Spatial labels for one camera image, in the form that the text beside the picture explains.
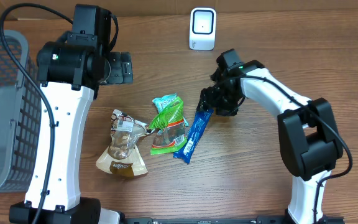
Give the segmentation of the teal snack packet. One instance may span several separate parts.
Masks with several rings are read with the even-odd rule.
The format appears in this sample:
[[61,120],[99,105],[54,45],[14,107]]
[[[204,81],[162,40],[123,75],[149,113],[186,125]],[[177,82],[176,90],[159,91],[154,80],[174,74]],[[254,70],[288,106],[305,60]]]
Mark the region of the teal snack packet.
[[183,121],[185,126],[189,125],[183,115],[183,100],[176,93],[155,98],[152,102],[158,111],[150,124],[152,129],[167,128],[169,124],[179,121]]

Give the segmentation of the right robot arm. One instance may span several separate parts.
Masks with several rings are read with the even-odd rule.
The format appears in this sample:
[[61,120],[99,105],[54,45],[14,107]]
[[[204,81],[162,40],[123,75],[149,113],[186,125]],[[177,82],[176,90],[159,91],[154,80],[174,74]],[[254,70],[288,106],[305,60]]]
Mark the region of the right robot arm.
[[277,119],[280,155],[293,176],[290,204],[280,223],[343,223],[322,211],[325,183],[343,155],[331,105],[295,93],[259,61],[243,62],[234,49],[216,63],[214,85],[202,89],[198,111],[235,116],[248,98]]

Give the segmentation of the green packet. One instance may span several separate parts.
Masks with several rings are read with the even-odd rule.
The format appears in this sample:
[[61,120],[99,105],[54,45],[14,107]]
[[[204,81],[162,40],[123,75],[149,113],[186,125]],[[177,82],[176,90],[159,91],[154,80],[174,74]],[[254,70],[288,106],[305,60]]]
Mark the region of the green packet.
[[151,155],[166,154],[181,149],[187,142],[182,99],[177,96],[171,100],[152,120],[150,128],[157,130],[150,149]]

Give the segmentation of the beige snack bag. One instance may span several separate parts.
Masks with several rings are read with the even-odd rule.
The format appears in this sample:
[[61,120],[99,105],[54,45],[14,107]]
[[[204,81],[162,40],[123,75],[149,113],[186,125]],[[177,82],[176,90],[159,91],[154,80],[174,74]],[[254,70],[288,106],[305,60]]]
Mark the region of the beige snack bag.
[[152,132],[147,123],[114,110],[111,115],[111,143],[96,161],[96,167],[108,174],[127,178],[147,174],[137,142]]

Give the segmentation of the blue snack bar wrapper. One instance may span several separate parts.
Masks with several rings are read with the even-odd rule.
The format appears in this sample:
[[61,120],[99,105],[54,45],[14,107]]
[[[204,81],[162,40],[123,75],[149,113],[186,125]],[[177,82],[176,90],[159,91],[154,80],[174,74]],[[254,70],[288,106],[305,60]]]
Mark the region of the blue snack bar wrapper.
[[188,131],[187,143],[177,152],[173,153],[174,158],[183,159],[187,164],[190,163],[194,150],[200,141],[213,112],[214,110],[196,112],[193,124]]

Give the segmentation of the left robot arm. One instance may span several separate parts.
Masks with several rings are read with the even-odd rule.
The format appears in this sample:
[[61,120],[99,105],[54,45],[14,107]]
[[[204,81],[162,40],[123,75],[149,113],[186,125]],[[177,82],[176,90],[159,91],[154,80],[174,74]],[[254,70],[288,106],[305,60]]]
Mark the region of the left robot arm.
[[133,81],[131,56],[116,52],[119,26],[109,10],[78,4],[72,29],[37,54],[43,101],[35,167],[11,223],[123,223],[96,198],[81,196],[79,164],[86,118],[100,85]]

